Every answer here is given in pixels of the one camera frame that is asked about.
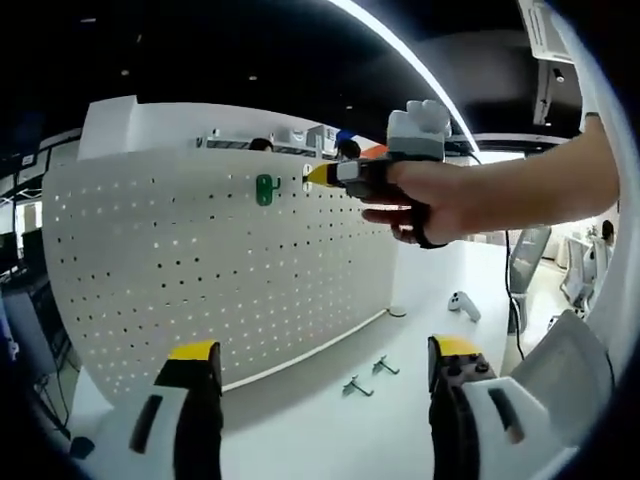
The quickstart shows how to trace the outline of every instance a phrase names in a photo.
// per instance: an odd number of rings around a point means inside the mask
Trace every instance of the chair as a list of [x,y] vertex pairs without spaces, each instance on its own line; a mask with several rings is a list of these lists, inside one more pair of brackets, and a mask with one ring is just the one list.
[[569,246],[569,268],[560,284],[560,290],[571,305],[582,307],[582,298],[590,283],[585,278],[584,271],[584,255],[587,248],[584,243],[571,237],[567,237],[567,245]]
[[584,296],[583,310],[585,312],[591,310],[591,305],[600,294],[600,290],[602,290],[602,284],[604,283],[604,277],[609,268],[612,255],[611,249],[601,238],[596,238],[593,241],[593,252],[596,261],[596,276],[592,288]]
[[587,324],[566,310],[511,377],[544,405],[566,445],[579,445],[613,390],[607,351]]
[[[533,275],[542,260],[549,237],[550,227],[528,228],[520,232],[516,246],[509,259],[509,286],[520,311],[520,331],[527,328],[527,290]],[[516,319],[509,321],[509,333],[515,333]]]

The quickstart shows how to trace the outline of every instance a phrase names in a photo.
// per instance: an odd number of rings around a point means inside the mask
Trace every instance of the cable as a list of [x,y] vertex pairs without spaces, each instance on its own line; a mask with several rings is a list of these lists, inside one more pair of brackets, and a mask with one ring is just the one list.
[[71,360],[69,360],[69,354],[67,353],[65,361],[69,364],[71,368],[73,368],[76,372],[80,373],[80,369],[76,367]]
[[58,365],[58,361],[57,361],[57,355],[55,354],[55,352],[53,351],[53,346],[51,345],[51,342],[47,342],[47,345],[49,346],[49,351],[51,352],[51,356],[54,359],[54,363],[56,364],[56,382],[58,383],[58,391],[60,392],[60,400],[62,401],[62,406],[64,407],[64,412],[65,412],[65,420],[64,423],[62,424],[63,428],[67,427],[67,423],[69,423],[69,407],[67,407],[67,401],[64,398],[64,393],[62,391],[62,382],[60,381],[60,370],[62,370],[62,366],[64,365],[64,362],[62,362],[61,365]]
[[36,384],[34,385],[34,387],[35,387],[36,393],[38,395],[44,394],[44,396],[47,398],[49,410],[56,417],[58,422],[60,422],[60,424],[62,424],[62,420],[60,419],[60,415],[58,415],[58,411],[56,410],[56,407],[53,404],[53,400],[51,399],[51,395],[49,395],[49,390],[47,390],[47,386],[48,385],[49,385],[49,376],[48,375],[42,375],[36,381]]
[[[478,165],[482,165],[482,162],[478,157],[476,157],[472,152],[465,152],[460,150],[458,153],[462,153],[463,155],[467,155],[473,158]],[[522,346],[520,345],[520,307],[518,303],[513,298],[511,294],[511,286],[509,285],[509,260],[511,258],[511,242],[509,240],[509,230],[504,231],[504,239],[507,250],[507,258],[505,260],[504,266],[504,287],[507,292],[507,296],[509,297],[509,321],[512,318],[515,319],[515,327],[516,327],[516,346],[518,347],[518,352],[520,353],[520,358],[524,360],[524,352],[522,351]]]

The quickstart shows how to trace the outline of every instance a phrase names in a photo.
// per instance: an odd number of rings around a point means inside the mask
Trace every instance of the metal hook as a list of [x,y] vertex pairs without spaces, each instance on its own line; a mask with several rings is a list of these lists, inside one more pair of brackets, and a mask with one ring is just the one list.
[[357,380],[358,380],[357,375],[351,377],[351,381],[347,383],[344,387],[342,387],[342,394],[346,396],[353,393],[354,390],[358,390],[366,397],[370,397],[371,395],[373,395],[373,390],[371,390],[370,392],[367,392],[360,385],[358,385]]
[[380,360],[378,360],[376,363],[373,364],[373,373],[376,374],[384,368],[390,371],[391,373],[393,373],[394,375],[399,374],[400,369],[394,370],[393,368],[391,368],[389,365],[385,363],[386,359],[387,359],[387,356],[383,355],[382,357],[380,357]]

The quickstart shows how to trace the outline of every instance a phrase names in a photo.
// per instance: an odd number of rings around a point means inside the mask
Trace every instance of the black strap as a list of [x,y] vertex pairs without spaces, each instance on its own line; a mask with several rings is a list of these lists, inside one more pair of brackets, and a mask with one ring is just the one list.
[[411,202],[411,226],[413,227],[413,235],[420,245],[420,248],[427,250],[433,250],[436,248],[442,248],[447,244],[436,245],[431,243],[427,236],[424,234],[424,225],[429,221],[429,214],[431,209],[429,205],[425,205],[420,202]]

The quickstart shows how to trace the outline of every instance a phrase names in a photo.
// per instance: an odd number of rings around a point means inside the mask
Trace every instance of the green hook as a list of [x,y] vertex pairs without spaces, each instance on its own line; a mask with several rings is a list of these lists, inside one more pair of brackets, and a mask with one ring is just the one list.
[[262,174],[256,178],[256,202],[261,207],[268,207],[273,203],[273,192],[282,186],[282,179],[276,178],[275,185],[271,175]]

